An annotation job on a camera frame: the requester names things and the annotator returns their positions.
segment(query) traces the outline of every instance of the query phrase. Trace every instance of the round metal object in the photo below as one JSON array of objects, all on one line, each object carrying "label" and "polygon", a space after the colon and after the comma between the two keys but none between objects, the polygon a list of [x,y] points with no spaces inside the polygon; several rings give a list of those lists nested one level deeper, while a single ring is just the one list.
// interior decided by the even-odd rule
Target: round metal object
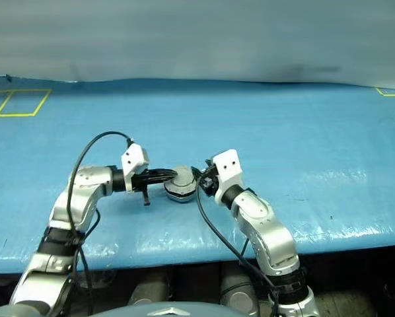
[{"label": "round metal object", "polygon": [[229,299],[229,303],[227,306],[237,309],[245,314],[249,314],[253,310],[255,310],[253,300],[248,294],[244,292],[233,293]]},{"label": "round metal object", "polygon": [[195,196],[196,180],[189,166],[173,168],[177,176],[164,183],[167,196],[175,201],[184,203]]}]

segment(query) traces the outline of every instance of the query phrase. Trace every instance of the gray wall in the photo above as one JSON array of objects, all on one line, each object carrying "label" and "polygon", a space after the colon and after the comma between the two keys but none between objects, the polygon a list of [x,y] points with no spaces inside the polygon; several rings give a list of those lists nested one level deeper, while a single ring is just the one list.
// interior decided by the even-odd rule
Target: gray wall
[{"label": "gray wall", "polygon": [[395,88],[395,0],[0,0],[0,74]]}]

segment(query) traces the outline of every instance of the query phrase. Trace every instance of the wrinkled plastic cover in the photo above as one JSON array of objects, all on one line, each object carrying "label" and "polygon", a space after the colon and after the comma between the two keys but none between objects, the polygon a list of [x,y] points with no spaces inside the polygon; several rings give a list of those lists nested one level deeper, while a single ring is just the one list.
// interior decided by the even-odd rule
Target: wrinkled plastic cover
[{"label": "wrinkled plastic cover", "polygon": [[[34,117],[0,118],[0,273],[23,271],[81,149],[108,130],[143,146],[149,168],[204,168],[205,159],[236,149],[245,188],[269,202],[299,253],[395,245],[395,97],[374,88],[0,78],[0,90],[8,88],[52,93]],[[2,111],[35,106],[37,97],[17,92]],[[120,167],[125,149],[123,138],[107,137],[83,164]],[[231,212],[201,196],[241,250],[245,237]],[[102,219],[84,245],[91,269],[235,259],[195,200],[172,201],[162,184],[149,186],[149,198],[150,206],[140,193],[99,201]],[[250,246],[246,256],[254,257]]]},{"label": "wrinkled plastic cover", "polygon": [[0,1],[0,75],[395,88],[395,0]]}]

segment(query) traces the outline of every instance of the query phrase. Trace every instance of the yellow tape line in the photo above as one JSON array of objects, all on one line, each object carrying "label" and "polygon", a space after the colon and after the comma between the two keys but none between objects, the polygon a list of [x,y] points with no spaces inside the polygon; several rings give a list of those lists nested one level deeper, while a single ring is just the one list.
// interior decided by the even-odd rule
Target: yellow tape line
[{"label": "yellow tape line", "polygon": [[[36,109],[28,114],[2,114],[1,111],[2,109],[7,105],[8,101],[13,97],[13,95],[16,92],[35,92],[35,91],[46,91],[45,97],[43,97],[39,103],[39,105],[36,107]],[[0,118],[13,118],[13,117],[34,117],[40,110],[40,108],[44,105],[46,99],[51,94],[52,89],[44,89],[44,88],[37,88],[37,89],[5,89],[5,90],[0,90],[0,94],[9,92],[8,96],[6,99],[3,101],[3,103],[0,105]]]},{"label": "yellow tape line", "polygon": [[380,88],[376,88],[375,87],[375,89],[379,92],[379,94],[381,96],[384,96],[384,97],[395,97],[395,94],[385,94],[385,93],[382,92],[382,90]]}]

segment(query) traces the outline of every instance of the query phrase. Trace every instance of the blue plastic sheet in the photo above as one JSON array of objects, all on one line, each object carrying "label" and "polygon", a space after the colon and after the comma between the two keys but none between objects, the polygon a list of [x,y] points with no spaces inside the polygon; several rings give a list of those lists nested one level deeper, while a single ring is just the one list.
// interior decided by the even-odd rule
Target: blue plastic sheet
[{"label": "blue plastic sheet", "polygon": [[[55,83],[0,79],[18,91],[0,117],[0,273],[20,272],[40,241],[56,197],[84,145],[106,130],[145,147],[152,168],[204,167],[237,149],[246,186],[268,200],[300,253],[395,245],[395,97],[346,85],[270,85],[128,80]],[[7,92],[0,95],[0,105]],[[100,141],[85,164],[120,166],[121,138]],[[233,259],[194,202],[162,186],[100,201],[102,220],[85,245],[93,269]],[[241,248],[227,208],[209,217]]]}]

